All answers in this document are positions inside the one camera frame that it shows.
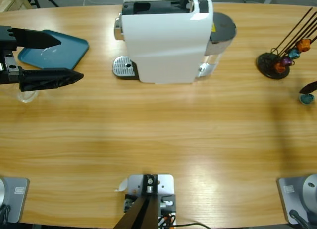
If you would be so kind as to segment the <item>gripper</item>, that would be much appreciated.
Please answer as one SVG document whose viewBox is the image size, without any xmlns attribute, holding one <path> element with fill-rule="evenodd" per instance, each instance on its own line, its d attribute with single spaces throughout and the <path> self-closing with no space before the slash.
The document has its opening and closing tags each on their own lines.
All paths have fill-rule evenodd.
<svg viewBox="0 0 317 229">
<path fill-rule="evenodd" d="M 44 49 L 60 45 L 61 41 L 48 33 L 36 30 L 0 27 L 0 84 L 19 82 L 22 92 L 56 89 L 74 84 L 84 74 L 67 68 L 19 70 L 13 52 L 17 46 Z"/>
</svg>

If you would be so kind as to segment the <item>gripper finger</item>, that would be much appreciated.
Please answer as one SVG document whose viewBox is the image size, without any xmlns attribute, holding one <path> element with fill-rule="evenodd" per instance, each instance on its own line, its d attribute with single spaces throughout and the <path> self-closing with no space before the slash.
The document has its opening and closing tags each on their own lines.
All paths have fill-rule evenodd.
<svg viewBox="0 0 317 229">
<path fill-rule="evenodd" d="M 307 85 L 305 85 L 300 91 L 300 94 L 309 94 L 312 93 L 313 91 L 315 91 L 317 89 L 317 81 L 314 81 L 312 83 L 309 83 Z"/>
</svg>

